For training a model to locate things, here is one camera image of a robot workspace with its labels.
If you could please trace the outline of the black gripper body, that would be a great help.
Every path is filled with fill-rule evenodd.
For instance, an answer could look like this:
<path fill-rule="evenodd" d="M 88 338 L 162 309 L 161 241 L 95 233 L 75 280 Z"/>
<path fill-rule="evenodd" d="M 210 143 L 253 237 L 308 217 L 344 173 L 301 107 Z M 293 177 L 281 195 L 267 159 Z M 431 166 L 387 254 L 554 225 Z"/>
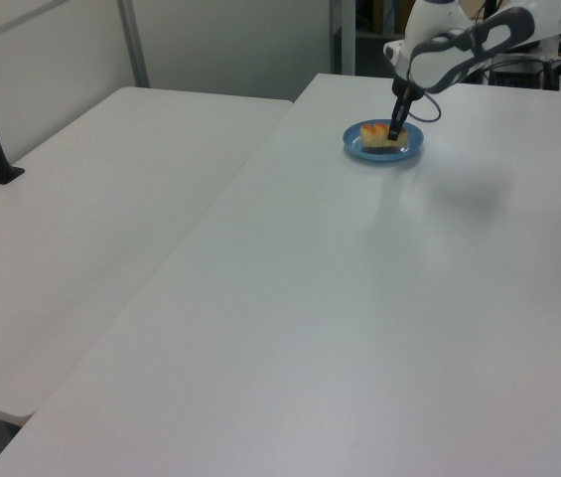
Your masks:
<path fill-rule="evenodd" d="M 425 94 L 421 87 L 399 76 L 396 76 L 393 80 L 392 92 L 398 101 L 410 102 L 419 100 Z"/>

